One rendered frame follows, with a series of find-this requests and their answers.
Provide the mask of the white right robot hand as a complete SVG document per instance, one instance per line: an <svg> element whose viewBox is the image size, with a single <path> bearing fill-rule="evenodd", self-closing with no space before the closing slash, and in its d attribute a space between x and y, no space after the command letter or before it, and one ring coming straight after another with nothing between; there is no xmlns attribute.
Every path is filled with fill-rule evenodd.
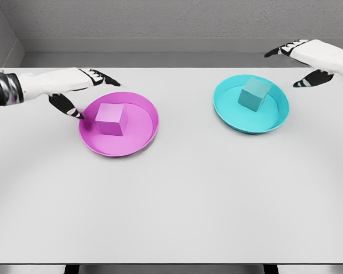
<svg viewBox="0 0 343 274"><path fill-rule="evenodd" d="M318 39L299 39L276 47L264 57L284 55L315 70L295 82L293 87L315 87L331 81L336 73L337 55L343 49Z"/></svg>

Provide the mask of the cyan cube block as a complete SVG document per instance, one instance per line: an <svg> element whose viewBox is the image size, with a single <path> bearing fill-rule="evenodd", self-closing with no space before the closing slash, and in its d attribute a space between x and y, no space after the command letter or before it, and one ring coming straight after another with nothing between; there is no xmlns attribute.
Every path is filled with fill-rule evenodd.
<svg viewBox="0 0 343 274"><path fill-rule="evenodd" d="M257 112L265 101L271 86L256 78L250 78L241 89L238 103Z"/></svg>

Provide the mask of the magenta plate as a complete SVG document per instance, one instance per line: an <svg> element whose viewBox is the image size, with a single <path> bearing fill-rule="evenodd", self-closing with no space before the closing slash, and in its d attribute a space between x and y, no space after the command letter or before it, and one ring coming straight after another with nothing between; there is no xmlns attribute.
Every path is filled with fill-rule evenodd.
<svg viewBox="0 0 343 274"><path fill-rule="evenodd" d="M123 136L100 134L95 117L101 103L124 104L127 124ZM106 94L83 111L79 121L79 134L84 144L92 151L111 157L133 154L147 146L155 137L159 115L155 105L146 97L133 92Z"/></svg>

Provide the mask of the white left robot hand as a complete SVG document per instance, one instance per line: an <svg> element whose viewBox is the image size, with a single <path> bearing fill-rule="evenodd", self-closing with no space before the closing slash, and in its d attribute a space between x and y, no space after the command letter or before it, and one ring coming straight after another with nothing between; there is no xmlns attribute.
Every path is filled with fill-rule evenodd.
<svg viewBox="0 0 343 274"><path fill-rule="evenodd" d="M46 91L49 102L60 112L80 120L84 119L83 114L64 96L64 93L85 90L101 84L121 86L115 79L93 68L66 68L51 71L46 76L50 77Z"/></svg>

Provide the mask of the cyan plate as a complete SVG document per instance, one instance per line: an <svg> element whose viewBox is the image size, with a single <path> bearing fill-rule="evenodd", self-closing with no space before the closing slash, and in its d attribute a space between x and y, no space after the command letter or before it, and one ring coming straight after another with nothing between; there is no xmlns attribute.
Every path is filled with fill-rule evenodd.
<svg viewBox="0 0 343 274"><path fill-rule="evenodd" d="M242 87L250 78L271 86L257 112L238 103ZM233 129L247 134L261 134L278 128L289 115L289 102L273 82L255 75L236 75L223 80L214 90L213 105L219 117Z"/></svg>

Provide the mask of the magenta cube block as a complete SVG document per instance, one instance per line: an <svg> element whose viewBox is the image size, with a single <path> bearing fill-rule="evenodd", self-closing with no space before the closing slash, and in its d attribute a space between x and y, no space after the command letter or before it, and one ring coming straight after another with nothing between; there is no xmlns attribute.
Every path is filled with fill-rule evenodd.
<svg viewBox="0 0 343 274"><path fill-rule="evenodd" d="M127 124L125 105L101 103L95 117L95 123L100 134L123 136Z"/></svg>

